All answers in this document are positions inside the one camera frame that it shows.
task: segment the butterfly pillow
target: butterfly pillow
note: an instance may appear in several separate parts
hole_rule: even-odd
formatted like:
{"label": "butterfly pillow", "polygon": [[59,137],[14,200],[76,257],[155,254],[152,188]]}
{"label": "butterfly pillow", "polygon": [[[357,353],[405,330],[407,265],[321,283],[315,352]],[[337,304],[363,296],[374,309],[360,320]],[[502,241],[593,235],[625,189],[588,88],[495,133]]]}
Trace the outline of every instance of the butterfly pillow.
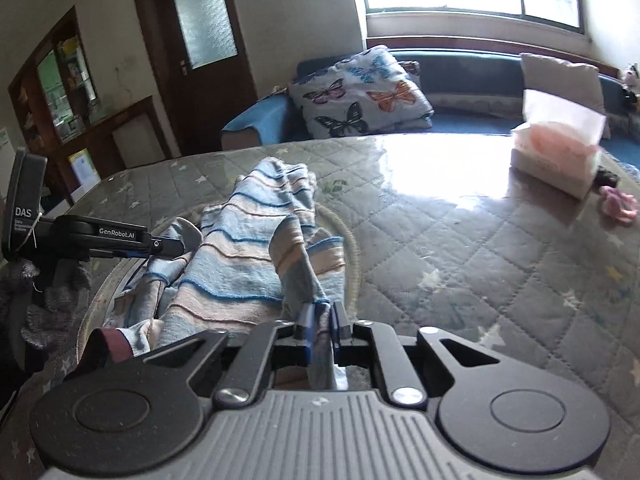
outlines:
{"label": "butterfly pillow", "polygon": [[392,132],[433,108],[384,45],[304,76],[289,95],[316,139]]}

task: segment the window frame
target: window frame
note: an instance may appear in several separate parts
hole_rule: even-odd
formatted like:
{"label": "window frame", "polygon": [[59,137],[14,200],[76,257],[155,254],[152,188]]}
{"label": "window frame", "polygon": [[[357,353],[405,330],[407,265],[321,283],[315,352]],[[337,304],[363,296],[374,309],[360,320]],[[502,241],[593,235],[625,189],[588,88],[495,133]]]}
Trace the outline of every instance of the window frame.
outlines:
{"label": "window frame", "polygon": [[555,22],[554,20],[548,20],[546,18],[539,18],[537,16],[531,16],[525,13],[524,0],[520,0],[520,14],[510,14],[508,12],[492,12],[489,10],[475,10],[475,9],[459,9],[455,7],[385,7],[382,9],[369,7],[369,0],[364,0],[366,15],[371,14],[383,14],[385,12],[460,12],[465,14],[482,14],[484,16],[498,16],[503,18],[514,18],[516,20],[523,20],[524,22],[541,23],[542,25],[548,25],[549,27],[562,28],[569,32],[575,32],[577,34],[586,34],[584,26],[584,13],[582,12],[582,0],[577,1],[578,9],[578,27],[567,25],[566,23]]}

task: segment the striped cloth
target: striped cloth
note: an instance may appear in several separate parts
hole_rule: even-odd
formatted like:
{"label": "striped cloth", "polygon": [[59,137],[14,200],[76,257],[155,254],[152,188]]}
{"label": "striped cloth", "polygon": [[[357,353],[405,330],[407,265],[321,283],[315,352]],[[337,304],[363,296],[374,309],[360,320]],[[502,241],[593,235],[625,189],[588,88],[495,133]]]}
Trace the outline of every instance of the striped cloth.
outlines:
{"label": "striped cloth", "polygon": [[[151,259],[116,299],[107,326],[124,327],[140,354],[202,330],[248,332],[295,320],[306,303],[344,301],[343,240],[316,226],[315,190],[304,164],[265,158],[236,179],[225,204],[204,209],[200,229],[180,218],[172,224],[164,235],[182,240],[187,253]],[[328,316],[321,321],[320,332]],[[313,387],[331,386],[328,348],[318,350]]]}

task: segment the white tissue paper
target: white tissue paper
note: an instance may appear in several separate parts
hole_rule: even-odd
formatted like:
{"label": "white tissue paper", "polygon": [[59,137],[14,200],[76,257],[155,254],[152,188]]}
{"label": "white tissue paper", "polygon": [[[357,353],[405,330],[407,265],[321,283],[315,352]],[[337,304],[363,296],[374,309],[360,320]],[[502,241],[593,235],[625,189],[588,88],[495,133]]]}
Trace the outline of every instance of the white tissue paper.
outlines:
{"label": "white tissue paper", "polygon": [[600,163],[606,117],[538,90],[524,91],[526,123],[511,131],[511,165],[583,199]]}

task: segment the window sill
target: window sill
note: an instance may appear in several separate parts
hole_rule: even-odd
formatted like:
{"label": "window sill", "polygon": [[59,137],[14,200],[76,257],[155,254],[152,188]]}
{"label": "window sill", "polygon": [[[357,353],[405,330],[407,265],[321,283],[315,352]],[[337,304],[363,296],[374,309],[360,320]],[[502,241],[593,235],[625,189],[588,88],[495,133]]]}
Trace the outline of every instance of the window sill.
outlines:
{"label": "window sill", "polygon": [[509,16],[473,12],[406,10],[368,14],[367,35],[370,38],[464,35],[483,40],[531,44],[583,57],[591,54],[590,38],[578,32]]}

